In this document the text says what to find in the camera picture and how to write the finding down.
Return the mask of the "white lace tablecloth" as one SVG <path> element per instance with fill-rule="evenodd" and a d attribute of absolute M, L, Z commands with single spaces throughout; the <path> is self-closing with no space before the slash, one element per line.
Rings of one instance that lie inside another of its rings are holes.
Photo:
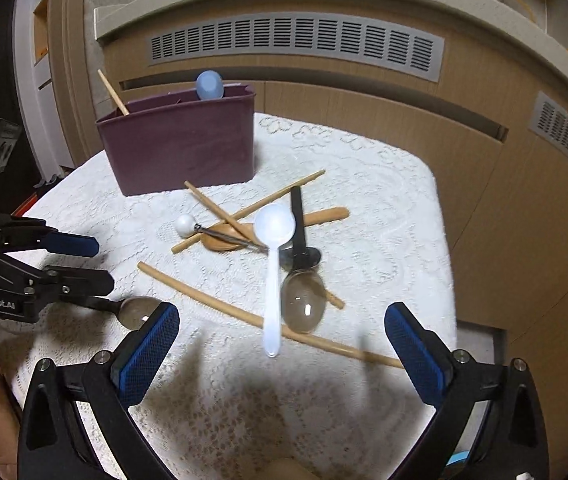
<path fill-rule="evenodd" d="M 455 344 L 450 257 L 436 181 L 425 162 L 377 141 L 323 126 L 259 114 L 252 180 L 211 186 L 207 195 L 234 212 L 309 174 L 307 211 L 346 207 L 345 220 L 308 229 L 322 254 L 320 273 L 342 301 L 316 333 L 388 356 L 384 314 L 396 301 L 446 344 Z M 256 327 L 174 292 L 138 270 L 147 263 L 207 295 L 253 314 L 263 311 L 267 260 L 201 245 L 173 255 L 181 214 L 214 215 L 186 190 L 124 196 L 105 154 L 62 180 L 32 208 L 34 218 L 96 238 L 90 266 L 116 282 L 113 299 L 170 301 L 179 336 L 143 402 L 140 430 L 180 479 L 250 479 L 290 457 L 323 479 L 385 479 L 432 417 L 409 377 L 284 340 L 268 358 Z"/>

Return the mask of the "white plastic spoon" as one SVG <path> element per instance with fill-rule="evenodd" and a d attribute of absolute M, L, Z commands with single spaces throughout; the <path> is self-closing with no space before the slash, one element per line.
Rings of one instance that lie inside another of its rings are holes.
<path fill-rule="evenodd" d="M 296 221 L 286 207 L 270 204 L 259 210 L 253 229 L 259 242 L 267 248 L 262 345 L 265 355 L 274 359 L 281 350 L 282 338 L 279 248 L 293 237 Z"/>

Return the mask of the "blue plastic spoon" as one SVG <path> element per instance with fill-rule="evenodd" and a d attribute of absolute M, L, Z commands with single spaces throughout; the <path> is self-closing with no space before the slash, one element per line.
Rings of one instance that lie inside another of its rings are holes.
<path fill-rule="evenodd" d="M 196 79 L 196 93 L 201 101 L 222 99 L 224 84 L 221 76 L 215 70 L 205 70 Z"/>

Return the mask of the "purple plastic utensil holder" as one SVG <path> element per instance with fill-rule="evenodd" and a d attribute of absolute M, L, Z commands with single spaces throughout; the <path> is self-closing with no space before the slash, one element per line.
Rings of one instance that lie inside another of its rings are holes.
<path fill-rule="evenodd" d="M 125 196 L 243 183 L 256 173 L 256 92 L 228 84 L 224 96 L 199 99 L 194 89 L 132 101 L 128 113 L 98 119 L 101 142 Z"/>

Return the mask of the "white ball stick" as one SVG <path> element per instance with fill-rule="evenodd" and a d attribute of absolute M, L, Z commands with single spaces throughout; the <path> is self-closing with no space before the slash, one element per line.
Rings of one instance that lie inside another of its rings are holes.
<path fill-rule="evenodd" d="M 239 248 L 257 250 L 258 252 L 265 251 L 265 247 L 242 236 L 228 223 L 204 228 L 191 214 L 181 214 L 177 218 L 175 229 L 177 229 L 177 234 L 180 235 L 182 241 L 172 248 L 173 254 L 183 252 L 197 242 L 203 243 L 203 246 L 211 252 L 231 252 Z"/>

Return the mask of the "black handled metal spoon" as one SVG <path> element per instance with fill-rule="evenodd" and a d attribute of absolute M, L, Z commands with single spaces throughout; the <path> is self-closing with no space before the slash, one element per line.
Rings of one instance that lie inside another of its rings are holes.
<path fill-rule="evenodd" d="M 121 300 L 88 297 L 83 306 L 92 310 L 109 312 L 128 330 L 139 330 L 159 307 L 161 301 L 153 297 L 134 296 Z"/>
<path fill-rule="evenodd" d="M 322 258 L 321 252 L 307 245 L 305 238 L 305 220 L 303 220 L 303 203 L 301 188 L 294 186 L 290 191 L 290 209 L 296 220 L 291 246 L 279 252 L 281 266 L 285 271 L 300 271 L 316 268 Z"/>

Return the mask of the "wooden spoon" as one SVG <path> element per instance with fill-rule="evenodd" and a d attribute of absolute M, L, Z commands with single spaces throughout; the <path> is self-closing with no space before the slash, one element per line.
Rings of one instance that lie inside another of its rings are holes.
<path fill-rule="evenodd" d="M 346 219 L 350 216 L 350 211 L 346 207 L 334 207 L 310 212 L 303 216 L 306 226 L 316 226 L 317 224 L 333 222 Z M 230 224 L 222 223 L 221 226 L 212 226 L 213 235 L 203 233 L 201 241 L 203 246 L 212 252 L 230 252 L 241 247 L 247 247 L 251 240 L 242 236 Z"/>

